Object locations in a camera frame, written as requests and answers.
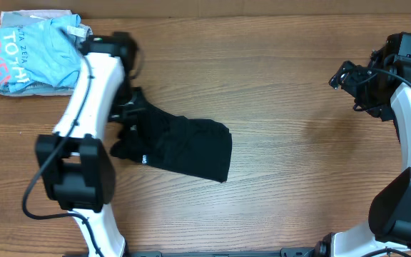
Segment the black t-shirt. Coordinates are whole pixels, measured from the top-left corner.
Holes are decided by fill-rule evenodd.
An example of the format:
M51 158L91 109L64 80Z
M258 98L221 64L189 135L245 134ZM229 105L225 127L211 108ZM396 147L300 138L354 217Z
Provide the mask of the black t-shirt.
M222 123L175 116L148 102L136 125L122 125L110 154L222 183L228 180L232 144Z

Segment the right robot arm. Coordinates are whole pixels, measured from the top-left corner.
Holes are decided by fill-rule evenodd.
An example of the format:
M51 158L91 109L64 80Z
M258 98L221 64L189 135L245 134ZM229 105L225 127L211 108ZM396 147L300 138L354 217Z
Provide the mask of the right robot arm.
M387 37L367 66L345 61L329 85L354 98L354 111L392 121L402 153L402 172L372 200L368 218L330 233L309 256L408 256L411 252L411 33Z

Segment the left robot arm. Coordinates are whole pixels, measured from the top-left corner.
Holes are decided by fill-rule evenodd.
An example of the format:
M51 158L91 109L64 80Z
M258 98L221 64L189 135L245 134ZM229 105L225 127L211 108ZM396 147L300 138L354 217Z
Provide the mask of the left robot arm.
M106 124L128 117L136 100L131 80L136 77L132 70L139 47L128 32L116 31L88 36L77 51L81 70L76 88L52 134L36 140L39 171L25 190L22 210L36 220L72 217L88 256L129 256L111 207L116 172L103 139ZM61 213L40 216L28 210L28 197L38 180Z

